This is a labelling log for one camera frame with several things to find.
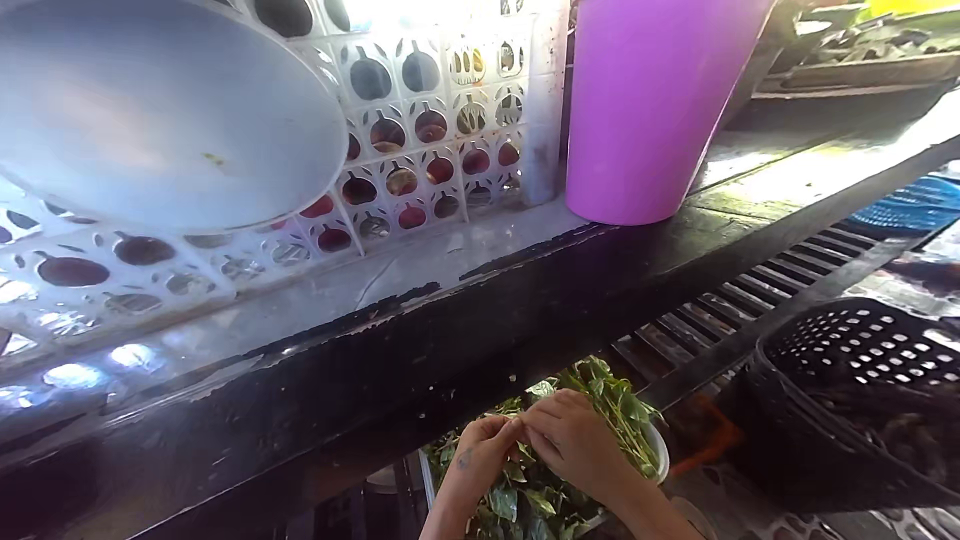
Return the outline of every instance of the herb bundle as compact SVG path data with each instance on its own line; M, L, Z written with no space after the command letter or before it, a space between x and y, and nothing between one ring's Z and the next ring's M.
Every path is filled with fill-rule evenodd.
M522 398L511 398L490 414L516 416L525 405L549 397L561 388L586 394L606 419L627 459L646 478L657 474L657 456L643 438L643 425L660 414L633 393L630 382L617 379L606 362L590 356L556 377L538 382ZM427 447L435 485L446 473L460 442L463 427ZM481 540L572 540L588 529L587 520L600 505L566 483L520 445L519 463L508 461L503 474L470 519L467 538Z

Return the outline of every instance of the orange object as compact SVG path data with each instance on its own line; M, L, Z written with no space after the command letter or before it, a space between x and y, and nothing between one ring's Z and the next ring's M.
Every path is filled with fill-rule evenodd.
M739 444L743 440L743 431L724 416L709 397L704 394L697 394L693 399L706 414L717 421L719 428L713 432L707 445L700 452L670 467L671 477L678 477L705 463L716 461L728 448Z

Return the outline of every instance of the person's left hand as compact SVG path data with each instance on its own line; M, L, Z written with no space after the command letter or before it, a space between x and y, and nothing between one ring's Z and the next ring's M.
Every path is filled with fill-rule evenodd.
M509 454L518 453L516 439L523 423L506 416L474 420L460 435L460 444L420 538L462 538L480 498L503 471ZM450 536L455 531L459 536Z

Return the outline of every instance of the white plastic bowl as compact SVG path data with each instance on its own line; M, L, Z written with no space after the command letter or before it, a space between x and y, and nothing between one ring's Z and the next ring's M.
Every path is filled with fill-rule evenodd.
M0 175L151 229L266 223L325 193L347 126L320 76L212 0L0 4Z

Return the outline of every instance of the black metal grate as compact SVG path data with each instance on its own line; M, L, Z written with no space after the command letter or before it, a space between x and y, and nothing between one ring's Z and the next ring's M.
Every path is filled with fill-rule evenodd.
M612 344L658 380L884 241L841 221Z

